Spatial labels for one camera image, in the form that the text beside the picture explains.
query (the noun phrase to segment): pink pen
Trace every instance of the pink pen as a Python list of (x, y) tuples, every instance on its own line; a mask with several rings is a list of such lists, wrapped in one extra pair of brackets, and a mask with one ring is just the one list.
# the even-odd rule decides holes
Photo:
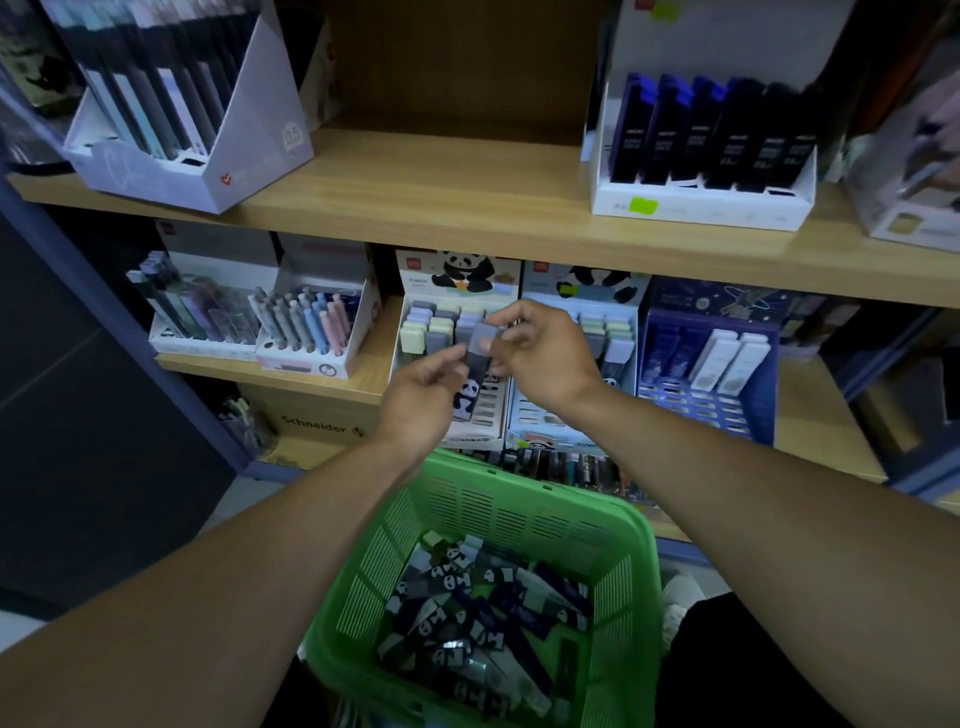
[(340, 323), (344, 325), (344, 333), (350, 336), (350, 319), (347, 318), (347, 307), (344, 300), (340, 298), (339, 293), (333, 294), (333, 305), (337, 308), (337, 315), (340, 317)]
[(326, 311), (330, 314), (330, 321), (336, 324), (337, 330), (340, 331), (340, 346), (345, 347), (347, 345), (348, 334), (340, 320), (340, 313), (337, 311), (337, 304), (331, 301), (326, 305)]
[(326, 311), (320, 312), (320, 325), (324, 327), (324, 333), (326, 338), (330, 340), (330, 348), (333, 349), (334, 356), (342, 356), (344, 353), (344, 348), (341, 346), (339, 326), (337, 325), (336, 319), (334, 319)]

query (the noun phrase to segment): panda print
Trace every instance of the panda print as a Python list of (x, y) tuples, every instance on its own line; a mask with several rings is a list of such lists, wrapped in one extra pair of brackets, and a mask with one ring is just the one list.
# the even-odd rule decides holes
[(569, 286), (601, 285), (613, 289), (613, 300), (617, 303), (628, 303), (636, 295), (636, 286), (631, 285), (630, 274), (626, 271), (610, 271), (606, 268), (587, 268), (575, 265), (570, 268), (566, 278), (557, 283), (557, 293), (563, 299), (571, 298), (574, 294), (568, 290)]
[(469, 422), (473, 413), (473, 405), (480, 394), (480, 385), (473, 379), (464, 382), (464, 386), (453, 396), (453, 419), (458, 422)]
[(493, 263), (487, 255), (477, 253), (453, 253), (441, 251), (444, 254), (444, 274), (434, 276), (434, 285), (442, 288), (457, 288), (458, 281), (465, 281), (470, 293), (483, 293), (493, 289), (490, 278), (496, 272)]

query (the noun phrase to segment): left hand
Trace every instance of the left hand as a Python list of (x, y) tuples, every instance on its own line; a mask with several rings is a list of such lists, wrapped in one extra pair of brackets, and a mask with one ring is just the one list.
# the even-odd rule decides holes
[(391, 377), (372, 438), (404, 458), (406, 468), (418, 467), (446, 435), (453, 420), (453, 396), (467, 380), (466, 354), (467, 347), (458, 344)]

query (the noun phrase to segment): hand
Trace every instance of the hand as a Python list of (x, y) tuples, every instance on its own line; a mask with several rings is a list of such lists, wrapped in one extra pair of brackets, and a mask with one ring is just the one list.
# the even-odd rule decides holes
[(372, 438), (418, 467), (446, 435), (453, 396), (467, 379), (467, 347), (458, 344), (396, 370), (380, 404)]
[(534, 404), (561, 419), (597, 384), (605, 386), (587, 339), (566, 311), (521, 299), (486, 320), (496, 326), (522, 322), (489, 340), (491, 373), (512, 376)]

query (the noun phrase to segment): green plastic basket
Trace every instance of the green plastic basket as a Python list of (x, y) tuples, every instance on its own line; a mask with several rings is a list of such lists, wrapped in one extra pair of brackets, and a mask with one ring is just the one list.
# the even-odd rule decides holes
[[(407, 726), (546, 724), (529, 711), (506, 721), (483, 718), (376, 661), (384, 604), (428, 530), (489, 539), (589, 584), (594, 618), (581, 637), (570, 728), (653, 725), (662, 615), (657, 548), (646, 519), (615, 498), (439, 451), (375, 516), (310, 625), (307, 664), (329, 688)], [(556, 674), (559, 638), (530, 642)]]

